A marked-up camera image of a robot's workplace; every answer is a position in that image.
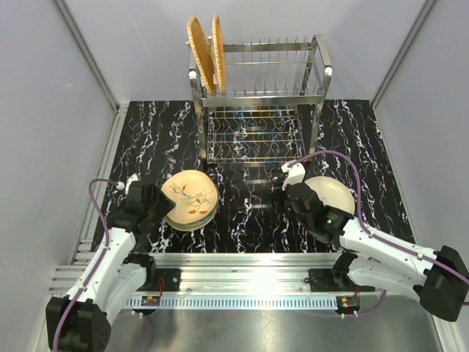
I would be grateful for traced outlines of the cream bird painted plate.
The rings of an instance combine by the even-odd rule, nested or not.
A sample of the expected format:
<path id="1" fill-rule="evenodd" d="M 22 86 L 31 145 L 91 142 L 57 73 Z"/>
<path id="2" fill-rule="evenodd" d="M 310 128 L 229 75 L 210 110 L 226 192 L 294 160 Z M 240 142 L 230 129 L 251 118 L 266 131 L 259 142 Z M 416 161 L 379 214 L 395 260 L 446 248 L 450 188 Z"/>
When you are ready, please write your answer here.
<path id="1" fill-rule="evenodd" d="M 200 229 L 212 221 L 219 195 L 214 182 L 198 170 L 185 170 L 171 176 L 161 191 L 175 203 L 166 222 L 179 231 Z"/>

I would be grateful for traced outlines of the woven bamboo tray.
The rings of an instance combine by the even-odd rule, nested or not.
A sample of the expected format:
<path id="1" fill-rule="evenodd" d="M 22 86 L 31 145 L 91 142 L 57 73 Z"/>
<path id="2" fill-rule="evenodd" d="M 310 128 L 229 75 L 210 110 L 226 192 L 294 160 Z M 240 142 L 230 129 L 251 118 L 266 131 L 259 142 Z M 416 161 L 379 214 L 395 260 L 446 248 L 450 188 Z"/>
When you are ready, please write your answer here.
<path id="1" fill-rule="evenodd" d="M 212 39 L 213 52 L 215 57 L 215 69 L 218 81 L 218 87 L 221 95 L 226 94 L 226 62 L 224 53 L 223 33 L 221 21 L 218 15 L 213 16 L 212 20 Z"/>
<path id="2" fill-rule="evenodd" d="M 202 81 L 207 91 L 215 95 L 214 74 L 215 68 L 207 38 L 202 25 L 195 16 L 191 16 L 187 23 L 188 41 L 196 60 L 197 67 L 202 75 Z"/>

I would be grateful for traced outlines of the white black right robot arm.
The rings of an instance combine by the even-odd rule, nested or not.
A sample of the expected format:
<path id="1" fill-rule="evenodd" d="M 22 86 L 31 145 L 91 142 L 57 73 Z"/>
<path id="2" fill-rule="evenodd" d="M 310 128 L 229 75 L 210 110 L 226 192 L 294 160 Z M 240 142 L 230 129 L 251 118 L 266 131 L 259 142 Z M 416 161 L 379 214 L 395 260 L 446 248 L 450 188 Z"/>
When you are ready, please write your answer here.
<path id="1" fill-rule="evenodd" d="M 298 220 L 314 239 L 341 250 L 331 270 L 338 290 L 398 293 L 442 320 L 457 321 L 468 295 L 468 269 L 456 249 L 418 246 L 362 224 L 350 190 L 331 177 L 277 182 L 271 199 L 275 210 Z"/>

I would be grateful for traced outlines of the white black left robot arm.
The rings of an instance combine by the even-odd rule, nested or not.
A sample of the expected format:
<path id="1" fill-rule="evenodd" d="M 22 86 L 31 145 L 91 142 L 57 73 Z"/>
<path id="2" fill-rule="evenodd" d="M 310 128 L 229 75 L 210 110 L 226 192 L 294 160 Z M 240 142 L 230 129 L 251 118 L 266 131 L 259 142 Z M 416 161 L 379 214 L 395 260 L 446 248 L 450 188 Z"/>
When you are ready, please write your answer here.
<path id="1" fill-rule="evenodd" d="M 64 296 L 52 297 L 45 308 L 52 351 L 104 351 L 113 322 L 128 299 L 138 289 L 166 287 L 155 258 L 134 248 L 175 208 L 175 202 L 144 181 L 112 184 L 126 193 L 120 209 L 109 220 L 101 219 L 102 242 L 76 283 Z"/>

